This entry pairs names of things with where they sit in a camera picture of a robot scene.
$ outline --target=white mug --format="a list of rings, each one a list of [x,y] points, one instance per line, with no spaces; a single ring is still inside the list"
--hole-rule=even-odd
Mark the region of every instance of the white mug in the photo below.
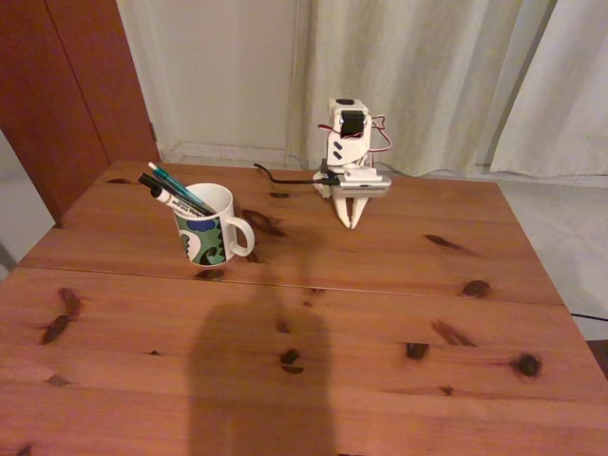
[[[173,212],[188,259],[200,266],[218,266],[234,255],[251,254],[256,243],[254,230],[245,220],[235,217],[230,190],[216,183],[195,183],[187,188],[216,212],[210,217]],[[245,247],[238,245],[237,228],[245,235]]]

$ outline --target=wooden table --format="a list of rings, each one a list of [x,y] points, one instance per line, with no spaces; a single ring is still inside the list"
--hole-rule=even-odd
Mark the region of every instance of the wooden table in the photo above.
[[[0,286],[0,454],[606,454],[608,382],[496,184],[397,178],[347,230],[312,187],[166,168],[229,187],[254,254],[190,264],[113,165]]]

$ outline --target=mug pattern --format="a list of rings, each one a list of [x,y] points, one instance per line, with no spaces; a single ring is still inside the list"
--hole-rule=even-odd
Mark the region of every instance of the mug pattern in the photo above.
[[[186,220],[176,216],[183,250],[190,261],[213,266],[226,261],[226,248],[219,218]]]

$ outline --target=wall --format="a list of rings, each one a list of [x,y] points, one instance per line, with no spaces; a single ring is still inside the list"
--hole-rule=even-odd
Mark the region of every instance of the wall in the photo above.
[[[284,154],[295,0],[119,0],[163,151],[182,143]]]
[[[0,280],[55,223],[0,131]]]

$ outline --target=teal pen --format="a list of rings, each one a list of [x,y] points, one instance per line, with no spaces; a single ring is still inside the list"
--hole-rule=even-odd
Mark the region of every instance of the teal pen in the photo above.
[[[150,161],[148,163],[148,166],[152,169],[154,175],[157,178],[159,178],[160,180],[162,180],[162,181],[166,182],[168,185],[170,185],[179,195],[181,195],[182,197],[184,197],[187,200],[192,200],[196,204],[202,206],[204,209],[207,209],[207,210],[213,212],[214,214],[216,213],[216,211],[214,211],[211,207],[209,207],[208,204],[205,204],[202,201],[202,199],[197,197],[194,193],[192,193],[190,190],[188,190],[183,185],[181,185],[178,181],[173,179],[169,175],[169,173],[167,173],[164,169],[160,168],[159,166],[154,164],[152,161]]]

